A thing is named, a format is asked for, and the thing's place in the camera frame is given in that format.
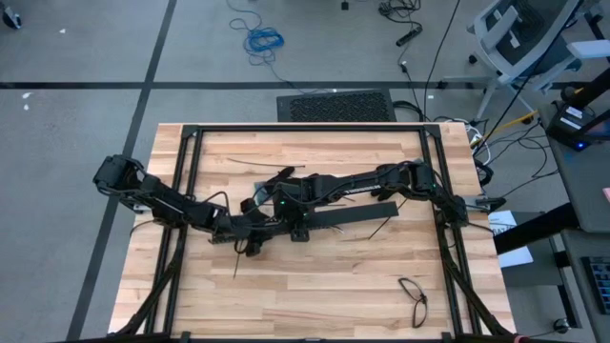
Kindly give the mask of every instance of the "white paper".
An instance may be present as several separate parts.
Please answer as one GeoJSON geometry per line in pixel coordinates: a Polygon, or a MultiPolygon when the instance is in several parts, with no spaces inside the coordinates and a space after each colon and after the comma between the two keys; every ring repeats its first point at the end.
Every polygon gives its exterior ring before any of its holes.
{"type": "MultiPolygon", "coordinates": [[[[494,235],[511,230],[516,225],[517,222],[510,211],[500,211],[489,214],[489,227],[494,231],[494,235]]],[[[498,261],[499,266],[505,268],[532,263],[534,262],[534,258],[527,247],[521,247],[499,255],[498,261]]]]}

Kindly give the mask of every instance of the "label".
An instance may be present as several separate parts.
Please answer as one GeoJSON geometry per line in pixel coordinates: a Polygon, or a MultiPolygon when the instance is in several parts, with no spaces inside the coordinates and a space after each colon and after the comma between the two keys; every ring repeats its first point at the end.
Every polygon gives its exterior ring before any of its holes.
{"type": "Polygon", "coordinates": [[[576,130],[580,130],[580,129],[582,128],[582,126],[580,126],[580,125],[578,125],[578,124],[575,124],[575,123],[573,123],[573,122],[571,122],[571,121],[569,121],[569,120],[565,119],[564,117],[562,117],[560,120],[561,120],[563,123],[565,123],[565,124],[567,124],[567,125],[571,126],[572,128],[574,128],[574,129],[576,129],[576,130]]]}
{"type": "Polygon", "coordinates": [[[577,117],[578,119],[582,119],[582,111],[579,111],[573,107],[568,107],[567,110],[565,110],[566,113],[568,114],[572,114],[575,117],[577,117]]]}
{"type": "Polygon", "coordinates": [[[381,186],[376,185],[376,186],[362,187],[360,189],[355,189],[355,190],[347,190],[347,191],[343,191],[343,193],[344,194],[355,194],[358,192],[368,192],[368,191],[372,191],[372,190],[378,190],[380,188],[381,188],[381,186]]]}

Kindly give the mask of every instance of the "black metal frame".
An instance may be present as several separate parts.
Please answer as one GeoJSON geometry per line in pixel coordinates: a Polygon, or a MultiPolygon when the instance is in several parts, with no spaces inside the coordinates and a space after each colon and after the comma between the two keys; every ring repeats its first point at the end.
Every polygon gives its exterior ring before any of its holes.
{"type": "MultiPolygon", "coordinates": [[[[449,171],[447,168],[447,163],[445,159],[445,152],[442,145],[441,133],[438,124],[423,124],[423,125],[383,125],[383,124],[375,124],[375,125],[338,125],[338,124],[324,124],[324,125],[217,125],[217,126],[198,126],[198,125],[186,125],[182,128],[180,146],[178,149],[178,155],[176,158],[176,166],[173,175],[173,184],[172,187],[174,189],[179,189],[180,181],[182,176],[182,171],[184,169],[184,162],[186,158],[186,150],[187,144],[189,143],[190,138],[194,138],[194,148],[193,148],[193,157],[191,161],[191,167],[188,175],[188,183],[187,183],[187,195],[193,195],[194,192],[194,183],[198,171],[199,165],[199,157],[201,155],[201,149],[203,146],[203,137],[205,132],[212,131],[402,131],[402,132],[416,132],[419,135],[419,141],[421,144],[421,152],[423,156],[423,160],[426,164],[432,166],[432,157],[430,154],[430,149],[428,145],[428,138],[432,137],[435,142],[436,153],[438,165],[440,168],[440,177],[443,186],[450,194],[453,194],[453,190],[451,187],[451,180],[449,178],[449,171]]],[[[435,223],[437,226],[437,240],[439,249],[448,249],[447,239],[444,235],[445,226],[442,223],[438,222],[438,218],[435,215],[435,223]]],[[[466,252],[464,249],[464,244],[461,236],[461,231],[458,227],[454,226],[453,235],[456,240],[456,248],[457,248],[457,258],[459,269],[469,286],[472,286],[472,281],[470,277],[470,272],[468,268],[468,262],[466,258],[466,252]]],[[[173,327],[173,315],[175,312],[176,306],[176,298],[178,292],[178,285],[180,280],[180,270],[182,266],[182,262],[184,259],[184,249],[186,247],[186,239],[187,239],[187,227],[182,227],[176,229],[179,231],[178,239],[176,243],[176,250],[174,253],[173,261],[175,260],[175,266],[172,270],[172,284],[170,286],[170,296],[167,303],[167,308],[164,317],[163,324],[163,334],[169,336],[172,334],[173,327]]],[[[164,266],[166,264],[168,251],[170,248],[170,242],[172,237],[173,229],[164,228],[163,234],[161,236],[161,243],[159,249],[159,255],[157,258],[157,264],[155,269],[154,280],[155,282],[159,282],[165,276],[167,279],[167,271],[164,270],[164,266]]],[[[445,277],[445,286],[447,291],[447,297],[449,301],[450,314],[452,318],[452,322],[454,325],[454,334],[463,334],[463,327],[461,323],[461,319],[459,316],[459,306],[458,306],[458,297],[456,293],[455,282],[447,270],[443,268],[444,277],[445,277]]],[[[480,323],[478,320],[478,315],[472,304],[468,303],[468,312],[470,316],[470,320],[472,323],[472,332],[473,334],[481,334],[480,323]]],[[[148,314],[144,334],[149,335],[153,334],[154,337],[156,333],[154,332],[154,322],[157,315],[157,304],[154,304],[151,312],[148,314]]],[[[191,342],[201,341],[207,342],[211,341],[209,339],[192,339],[191,342]]],[[[253,339],[246,340],[223,340],[223,341],[239,341],[239,342],[255,342],[253,339]]],[[[274,342],[280,341],[293,341],[293,340],[275,340],[274,342]]],[[[391,340],[375,340],[375,341],[383,341],[383,342],[391,342],[391,340]]],[[[441,339],[428,339],[428,340],[408,340],[412,342],[420,341],[420,342],[441,342],[441,339]]]]}

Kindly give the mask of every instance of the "keyboard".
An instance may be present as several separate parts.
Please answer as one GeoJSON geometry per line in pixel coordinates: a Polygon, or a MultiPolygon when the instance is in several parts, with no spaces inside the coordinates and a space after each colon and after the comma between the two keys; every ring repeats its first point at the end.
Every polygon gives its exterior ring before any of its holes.
{"type": "Polygon", "coordinates": [[[610,314],[610,257],[583,257],[593,293],[603,314],[610,314]]]}

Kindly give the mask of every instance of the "black floor stripe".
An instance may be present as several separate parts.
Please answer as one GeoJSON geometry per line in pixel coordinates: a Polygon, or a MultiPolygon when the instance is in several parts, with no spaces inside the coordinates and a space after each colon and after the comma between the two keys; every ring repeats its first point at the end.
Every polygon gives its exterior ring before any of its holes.
{"type": "MultiPolygon", "coordinates": [[[[300,89],[390,89],[390,90],[423,90],[423,81],[294,81],[300,89]]],[[[431,81],[429,89],[437,87],[438,81],[431,81]]],[[[551,90],[562,90],[567,86],[584,87],[588,82],[556,82],[551,90]]],[[[448,90],[481,90],[481,84],[470,82],[448,82],[448,90]]],[[[0,82],[0,90],[291,90],[293,87],[285,82],[0,82]]]]}
{"type": "MultiPolygon", "coordinates": [[[[168,7],[166,8],[165,15],[163,16],[163,22],[156,39],[156,44],[154,45],[154,50],[152,51],[151,62],[146,72],[144,85],[135,107],[132,124],[130,125],[130,129],[127,134],[125,146],[123,147],[123,154],[127,156],[132,155],[133,148],[135,147],[135,140],[137,139],[137,134],[140,130],[140,125],[142,124],[142,118],[144,117],[144,111],[146,110],[149,95],[151,94],[151,87],[153,85],[154,76],[159,65],[159,60],[161,59],[161,52],[163,51],[163,46],[165,45],[165,40],[170,29],[170,23],[172,22],[176,1],[177,0],[170,0],[168,2],[168,7]]],[[[99,275],[99,270],[102,266],[104,252],[111,234],[112,222],[114,221],[118,204],[118,199],[116,197],[111,197],[106,205],[104,219],[102,220],[99,233],[95,239],[95,245],[93,246],[93,252],[91,253],[91,260],[89,261],[87,273],[85,274],[85,280],[83,281],[83,286],[80,290],[80,294],[78,295],[76,308],[74,309],[70,328],[68,329],[68,335],[66,337],[66,340],[68,341],[79,339],[83,331],[85,319],[87,317],[87,312],[89,311],[89,306],[92,302],[95,283],[97,282],[97,276],[99,275]]]]}

